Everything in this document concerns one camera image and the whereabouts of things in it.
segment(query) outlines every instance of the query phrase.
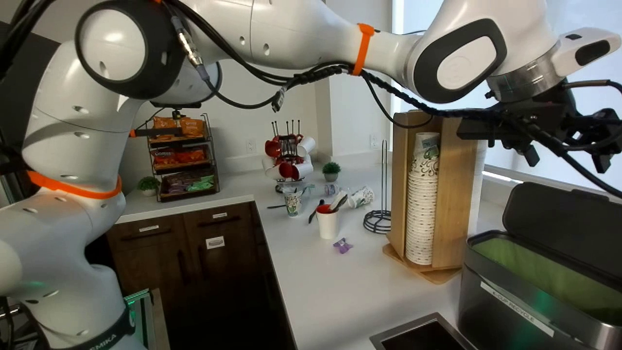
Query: drawer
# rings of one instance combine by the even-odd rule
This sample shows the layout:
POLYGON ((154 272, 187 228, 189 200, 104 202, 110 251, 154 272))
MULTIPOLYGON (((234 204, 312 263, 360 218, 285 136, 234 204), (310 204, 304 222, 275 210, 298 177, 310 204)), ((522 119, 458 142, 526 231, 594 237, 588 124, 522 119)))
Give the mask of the drawer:
POLYGON ((259 274, 250 204, 185 214, 184 222, 203 280, 259 274))
POLYGON ((250 204, 234 204, 213 210, 184 214, 187 229, 203 229, 211 226, 224 226, 230 222, 250 222, 250 204))
POLYGON ((110 231, 114 241, 141 241, 149 237, 172 235, 182 231, 182 220, 178 216, 141 220, 131 224, 119 224, 110 231))

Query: red object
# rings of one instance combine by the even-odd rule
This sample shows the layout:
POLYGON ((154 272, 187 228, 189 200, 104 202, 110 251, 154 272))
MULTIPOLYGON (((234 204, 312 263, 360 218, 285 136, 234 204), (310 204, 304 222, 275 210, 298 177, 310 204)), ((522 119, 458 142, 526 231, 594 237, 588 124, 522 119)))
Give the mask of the red object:
POLYGON ((279 165, 279 173, 285 177, 285 179, 300 179, 300 173, 298 173, 298 167, 290 161, 285 161, 279 165))
POLYGON ((331 214, 333 210, 331 210, 331 204, 322 204, 322 206, 318 206, 318 212, 331 214))
POLYGON ((267 152, 271 158, 281 158, 281 142, 279 142, 279 140, 267 140, 265 152, 267 152))
POLYGON ((180 163, 199 163, 199 161, 207 161, 207 152, 197 148, 197 150, 180 150, 176 152, 176 159, 180 163))
POLYGON ((176 154, 158 154, 158 156, 154 156, 154 163, 156 165, 176 165, 178 163, 178 159, 176 159, 176 154))

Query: cup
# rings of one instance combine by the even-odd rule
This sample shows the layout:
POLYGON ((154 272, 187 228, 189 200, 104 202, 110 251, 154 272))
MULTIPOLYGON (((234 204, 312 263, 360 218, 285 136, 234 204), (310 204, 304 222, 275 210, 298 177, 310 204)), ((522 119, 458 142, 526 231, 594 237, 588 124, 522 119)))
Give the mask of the cup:
POLYGON ((325 183, 325 194, 335 196, 337 194, 337 183, 325 183))
POLYGON ((339 233, 337 212, 329 204, 318 206, 320 237, 333 241, 339 233))
POLYGON ((304 193, 306 193, 306 191, 304 191, 304 189, 298 189, 298 187, 285 187, 285 189, 283 189, 289 216, 298 216, 298 214, 302 212, 304 193))
POLYGON ((364 206, 370 206, 372 202, 374 202, 374 189, 370 189, 370 187, 364 187, 364 189, 353 193, 349 198, 351 208, 364 208, 364 206))

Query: white robotic arm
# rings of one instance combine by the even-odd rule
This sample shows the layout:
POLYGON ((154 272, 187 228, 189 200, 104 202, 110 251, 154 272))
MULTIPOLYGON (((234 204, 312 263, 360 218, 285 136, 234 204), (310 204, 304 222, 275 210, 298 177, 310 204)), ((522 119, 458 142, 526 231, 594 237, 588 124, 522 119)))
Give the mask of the white robotic arm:
POLYGON ((123 212, 117 171, 141 103, 209 99, 219 93, 222 58, 240 60, 279 95, 335 64, 386 72, 436 103, 489 80, 502 105, 495 111, 516 111, 619 47, 619 35, 598 29, 555 35, 545 0, 446 0, 425 35, 349 23, 322 0, 98 4, 40 88, 24 159, 44 189, 0 210, 0 296, 28 305, 53 348, 139 348, 108 333, 125 317, 123 298, 112 270, 90 266, 82 251, 123 212), (306 72, 285 78, 248 62, 306 72), (131 99, 117 109, 117 95, 131 99))

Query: cabinet handle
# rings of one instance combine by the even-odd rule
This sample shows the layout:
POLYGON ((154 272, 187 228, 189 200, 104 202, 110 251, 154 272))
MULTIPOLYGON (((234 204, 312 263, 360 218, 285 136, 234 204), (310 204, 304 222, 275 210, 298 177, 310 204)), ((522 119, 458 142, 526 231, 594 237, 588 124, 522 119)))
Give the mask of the cabinet handle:
POLYGON ((178 264, 180 264, 180 272, 182 272, 182 282, 187 286, 191 282, 191 278, 189 278, 187 259, 185 259, 184 251, 178 251, 178 264))
POLYGON ((160 226, 145 226, 139 231, 145 233, 145 231, 156 231, 156 229, 160 229, 160 226))
POLYGON ((121 237, 121 241, 139 241, 139 239, 149 239, 149 237, 158 237, 158 235, 170 235, 172 229, 164 229, 164 231, 151 231, 151 233, 135 233, 135 235, 125 235, 121 237))
POLYGON ((197 228, 220 226, 220 224, 238 222, 238 220, 240 216, 222 216, 222 218, 215 218, 215 222, 199 222, 197 228))
POLYGON ((230 212, 215 212, 213 220, 222 220, 222 218, 228 218, 228 216, 230 216, 230 212))
POLYGON ((197 247, 201 276, 209 280, 207 253, 205 247, 197 247))

